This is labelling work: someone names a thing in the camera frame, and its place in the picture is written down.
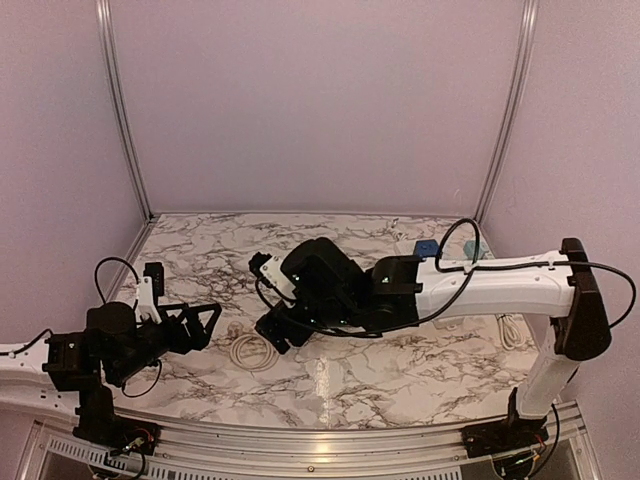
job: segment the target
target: robotic arm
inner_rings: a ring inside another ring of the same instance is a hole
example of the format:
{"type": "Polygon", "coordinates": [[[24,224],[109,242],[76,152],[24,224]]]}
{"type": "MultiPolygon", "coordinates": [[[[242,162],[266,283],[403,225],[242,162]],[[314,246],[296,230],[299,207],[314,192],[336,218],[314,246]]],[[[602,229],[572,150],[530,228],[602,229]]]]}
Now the robotic arm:
{"type": "Polygon", "coordinates": [[[107,302],[89,309],[82,332],[54,334],[27,347],[1,346],[0,381],[3,396],[9,398],[0,401],[29,406],[57,398],[52,406],[58,414],[79,416],[74,436],[111,447],[117,454],[130,450],[152,454],[158,425],[116,415],[111,390],[102,384],[102,371],[106,383],[121,388],[143,368],[159,365],[159,357],[167,352],[185,355],[202,350],[222,308],[217,303],[158,305],[164,295],[161,263],[146,264],[137,288],[137,311],[121,302],[107,302]],[[205,312],[212,313],[203,325],[199,315],[205,312]],[[14,397],[11,387],[4,388],[11,384],[21,389],[14,397]],[[56,393],[51,392],[52,385],[56,393]]]}
{"type": "Polygon", "coordinates": [[[284,259],[259,253],[250,269],[270,310],[255,328],[284,354],[314,332],[371,338],[449,316],[548,315],[544,345],[527,380],[512,392],[507,418],[462,432],[470,457],[526,447],[538,436],[546,440],[544,423],[553,400],[581,362],[599,356],[611,343],[581,242],[567,238],[560,251],[525,258],[475,264],[437,260],[386,257],[362,271],[326,238],[306,241],[284,259]],[[281,300],[269,304],[260,284],[281,300]]]}

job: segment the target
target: marble surface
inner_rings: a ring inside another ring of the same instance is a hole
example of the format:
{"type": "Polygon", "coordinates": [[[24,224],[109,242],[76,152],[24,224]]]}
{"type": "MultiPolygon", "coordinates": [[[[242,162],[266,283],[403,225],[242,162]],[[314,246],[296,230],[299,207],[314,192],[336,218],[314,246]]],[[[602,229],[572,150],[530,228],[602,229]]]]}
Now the marble surface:
{"type": "MultiPolygon", "coordinates": [[[[161,261],[167,295],[161,303],[223,306],[214,338],[202,352],[168,354],[151,394],[117,406],[209,422],[269,427],[380,428],[443,423],[503,414],[512,388],[526,376],[537,350],[528,341],[505,351],[495,317],[465,317],[451,330],[432,324],[381,339],[313,335],[263,372],[247,372],[229,357],[238,335],[253,331],[266,312],[253,290],[248,261],[257,251],[286,255],[300,242],[332,239],[361,267],[406,253],[414,240],[440,238],[448,219],[362,215],[164,215],[136,261],[161,261]]],[[[464,258],[470,229],[460,229],[445,252],[464,258]]],[[[119,299],[131,301],[132,283],[119,299]]],[[[260,355],[250,343],[244,355],[260,355]]],[[[127,392],[151,385],[156,369],[131,379],[127,392]]]]}

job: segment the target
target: white cord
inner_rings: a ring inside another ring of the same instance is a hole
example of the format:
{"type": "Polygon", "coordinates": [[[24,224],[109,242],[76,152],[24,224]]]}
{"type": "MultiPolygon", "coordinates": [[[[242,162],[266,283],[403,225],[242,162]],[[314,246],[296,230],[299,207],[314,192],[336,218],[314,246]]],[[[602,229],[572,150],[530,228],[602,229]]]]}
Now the white cord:
{"type": "Polygon", "coordinates": [[[264,337],[256,333],[245,333],[244,335],[240,335],[236,338],[231,344],[231,352],[229,352],[229,356],[231,357],[231,361],[234,365],[249,372],[263,372],[265,370],[269,370],[278,361],[278,352],[273,348],[273,345],[271,345],[264,337]],[[242,358],[242,355],[240,355],[240,352],[242,347],[253,340],[259,340],[264,344],[264,356],[257,363],[247,363],[242,358]]]}
{"type": "Polygon", "coordinates": [[[527,339],[522,334],[520,327],[512,315],[508,313],[496,315],[498,329],[500,330],[500,341],[505,350],[511,351],[523,347],[527,339]]]}

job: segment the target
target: white marble tabletop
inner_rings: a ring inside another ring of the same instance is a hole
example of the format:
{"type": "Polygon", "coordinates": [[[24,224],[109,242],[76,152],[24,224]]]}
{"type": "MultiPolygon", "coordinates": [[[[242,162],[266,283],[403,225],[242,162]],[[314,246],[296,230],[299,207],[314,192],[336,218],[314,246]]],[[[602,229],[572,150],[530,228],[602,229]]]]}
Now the white marble tabletop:
{"type": "MultiPolygon", "coordinates": [[[[506,413],[507,398],[537,355],[529,330],[524,347],[505,351],[493,316],[465,317],[452,330],[432,324],[381,339],[313,335],[263,372],[229,357],[232,341],[266,313],[253,290],[248,261],[262,251],[286,255],[300,242],[326,236],[361,267],[406,253],[419,239],[439,239],[449,219],[369,215],[163,215],[135,266],[161,261],[161,303],[219,302],[223,313],[202,352],[168,354],[158,385],[143,397],[114,391],[116,406],[216,423],[299,428],[383,428],[444,423],[506,413]]],[[[470,229],[460,229],[445,256],[464,258],[470,229]]],[[[119,295],[131,301],[132,284],[119,295]]],[[[256,355],[264,348],[249,345],[256,355]]],[[[156,369],[131,379],[127,392],[148,388],[156,369]]]]}

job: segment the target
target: blue block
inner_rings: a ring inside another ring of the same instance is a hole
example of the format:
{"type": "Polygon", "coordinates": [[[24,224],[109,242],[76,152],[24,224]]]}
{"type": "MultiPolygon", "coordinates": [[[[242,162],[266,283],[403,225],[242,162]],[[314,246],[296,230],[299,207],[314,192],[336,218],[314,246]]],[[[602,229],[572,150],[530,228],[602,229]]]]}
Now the blue block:
{"type": "MultiPolygon", "coordinates": [[[[476,246],[475,240],[467,240],[467,243],[464,244],[464,254],[467,256],[469,260],[473,258],[473,249],[476,246]]],[[[484,242],[480,242],[480,250],[478,254],[478,260],[482,260],[487,253],[489,253],[489,247],[484,242]]]]}
{"type": "Polygon", "coordinates": [[[413,248],[413,254],[420,258],[435,257],[440,246],[436,240],[418,240],[413,248]]]}

